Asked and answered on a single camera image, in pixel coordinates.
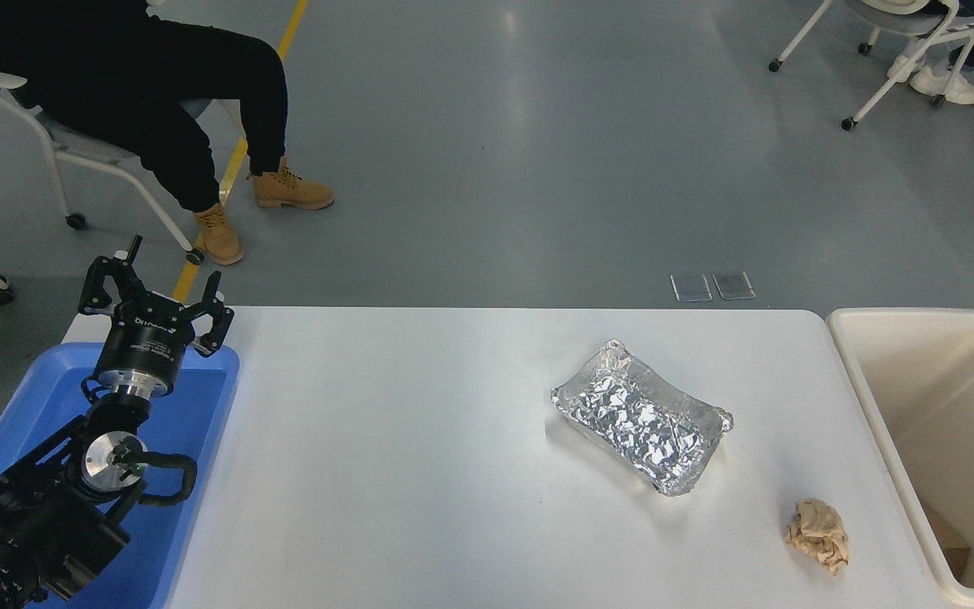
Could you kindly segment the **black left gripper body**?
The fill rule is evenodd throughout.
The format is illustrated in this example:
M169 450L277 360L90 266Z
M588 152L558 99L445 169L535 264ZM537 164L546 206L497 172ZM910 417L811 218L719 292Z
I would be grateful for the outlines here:
M173 387L193 340L185 305L163 296L120 302L97 360L96 379L116 387L124 379L145 376L152 387Z

